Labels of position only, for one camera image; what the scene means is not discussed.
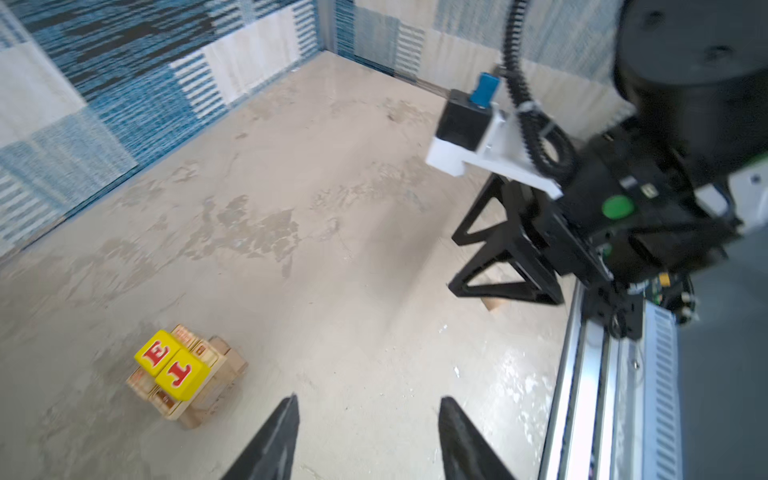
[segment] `black cable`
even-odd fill
[[[691,232],[694,230],[702,230],[709,227],[714,227],[719,224],[720,221],[731,221],[736,217],[736,202],[733,200],[733,196],[730,190],[724,183],[713,182],[714,189],[723,196],[726,202],[726,210],[719,217],[707,218],[705,220],[698,220],[687,223],[668,223],[667,225],[651,225],[649,227],[634,227],[627,230],[631,235],[638,235],[643,233],[669,233],[669,232]]]
[[[687,291],[691,296],[694,296],[694,283],[690,281],[690,275],[686,275],[683,282],[683,288],[685,291]]]
[[[518,111],[523,143],[533,165],[539,173],[565,187],[576,171],[576,151],[566,133],[533,101],[520,67],[523,23],[527,8],[528,0],[512,0],[509,9],[503,48],[507,88]],[[544,149],[541,143],[542,132],[543,137],[558,152],[557,161]]]

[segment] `floor stain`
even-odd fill
[[[301,383],[310,387],[315,392],[319,391],[319,389],[317,388],[317,385],[315,385],[315,382],[313,382],[312,379],[305,372],[301,372],[297,374],[296,377],[299,379]]]
[[[292,220],[293,210],[281,210],[254,221],[247,211],[247,201],[247,195],[240,195],[214,213],[216,203],[212,197],[207,198],[200,215],[201,225],[179,255],[199,260],[226,248],[251,258],[268,254],[277,262],[289,258],[301,241],[299,224]]]
[[[160,218],[157,219],[157,222],[155,222],[154,225],[149,227],[149,231],[164,232],[165,230],[168,230],[168,215],[162,214],[160,215]]]
[[[347,113],[347,110],[358,103],[357,100],[335,100],[331,103],[331,118],[339,118]]]
[[[336,235],[336,232],[339,231],[340,227],[341,221],[338,217],[329,218],[326,222],[326,226],[314,237],[319,242],[326,242],[332,239],[334,235]]]
[[[283,268],[281,269],[281,273],[283,274],[283,278],[285,280],[288,280],[290,278],[290,274],[293,270],[293,255],[288,257],[288,260],[283,262]]]
[[[256,97],[245,109],[250,112],[251,121],[269,120],[275,111],[281,107],[293,104],[299,94],[299,89],[291,84],[276,84],[270,90],[268,97]]]
[[[432,112],[423,111],[404,100],[395,102],[393,99],[387,98],[382,106],[387,112],[387,118],[396,124],[429,124],[437,120],[436,115]]]
[[[66,260],[56,255],[47,255],[22,267],[9,275],[0,276],[0,345],[13,345],[19,336],[32,335],[29,324],[49,306],[49,300],[72,280],[72,272],[65,266]]]
[[[224,173],[223,178],[228,178],[230,176],[230,173],[232,173],[232,166],[234,165],[235,161],[237,161],[238,158],[240,158],[240,154],[235,153],[235,155],[233,155],[232,158],[229,159],[229,161],[227,162],[227,169]]]
[[[299,464],[299,468],[301,468],[303,471],[305,471],[305,472],[309,473],[310,475],[312,475],[312,477],[315,480],[325,480],[319,473],[315,472],[314,470],[312,470],[310,467],[304,465],[303,463]]]
[[[178,257],[165,261],[136,241],[111,238],[92,255],[77,258],[69,268],[75,281],[67,299],[74,304],[104,303],[118,298],[157,275]]]
[[[157,198],[165,191],[161,183],[156,180],[141,181],[122,194],[116,203],[117,207],[136,207],[140,204],[154,204]]]
[[[41,453],[39,478],[166,478],[141,458],[141,436],[164,422],[125,385],[130,359],[157,326],[142,322],[94,358],[92,369],[64,389],[41,416],[32,441]]]
[[[170,180],[175,184],[186,183],[189,180],[197,177],[197,164],[190,166],[182,166],[174,170],[170,176]]]
[[[423,183],[427,174],[431,173],[430,168],[418,156],[410,157],[402,166],[372,162],[356,184],[339,185],[316,193],[311,209],[345,210],[360,201],[378,201],[385,198],[405,199],[417,207],[420,205],[425,208],[418,198],[414,199],[408,192]]]

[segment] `wooden block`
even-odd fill
[[[207,340],[202,339],[195,344],[191,352],[192,355],[196,356],[207,366],[214,366],[214,363],[216,363],[220,357],[218,350],[213,348]]]
[[[233,386],[234,383],[226,385],[222,393],[219,394],[219,397],[210,407],[208,407],[208,409],[195,409],[192,406],[189,406],[189,408],[184,410],[184,413],[182,414],[182,416],[186,416],[183,425],[189,429],[193,429],[205,423],[214,413],[216,413],[216,411],[219,409],[219,405],[227,397],[227,393],[232,389]]]
[[[245,368],[248,367],[248,362],[246,362],[245,359],[240,356],[240,354],[235,349],[230,349],[230,351],[227,352],[225,356],[227,358],[227,363],[237,373],[237,375],[243,373]]]
[[[170,333],[160,330],[136,352],[134,358],[150,375],[157,376],[182,349],[182,345]]]
[[[187,355],[189,355],[191,358],[194,358],[191,353],[187,352]],[[203,383],[197,387],[195,393],[192,395],[192,398],[188,401],[181,402],[181,404],[176,408],[172,413],[165,415],[165,418],[168,420],[177,420],[179,419],[184,412],[186,412],[186,409],[191,406],[191,404],[194,402],[194,400],[197,398],[197,396],[205,389],[205,387],[210,383],[210,381],[219,375],[219,372],[223,370],[223,373],[221,375],[225,375],[226,372],[229,372],[230,370],[227,369],[228,367],[228,361],[226,356],[217,356],[218,360],[213,364],[213,366],[210,367],[210,372],[206,376]]]
[[[187,408],[181,413],[177,420],[184,428],[191,430],[202,425],[204,419],[196,415],[194,409]]]
[[[185,402],[192,400],[210,374],[211,369],[208,365],[182,349],[160,372],[155,382],[170,396]]]
[[[227,365],[216,372],[216,375],[208,381],[205,387],[195,396],[190,407],[196,410],[208,410],[221,396],[224,389],[234,381],[234,377],[227,375],[230,370]]]
[[[220,336],[212,336],[208,343],[222,355],[226,355],[230,351],[230,346]]]
[[[174,399],[172,396],[168,395],[162,388],[155,387],[154,391],[152,392],[152,396],[150,397],[150,402],[152,402],[152,405],[155,406],[155,408],[160,412],[163,416],[168,417],[169,415],[173,415],[176,410],[184,403],[179,402],[178,400]]]
[[[129,376],[128,380],[125,382],[142,400],[149,400],[152,390],[154,390],[154,387],[156,386],[154,377],[141,367],[131,373],[131,376]]]
[[[174,338],[187,350],[192,350],[192,347],[200,341],[199,336],[195,335],[186,326],[181,324],[176,325],[176,328],[171,330],[170,334],[173,335]]]

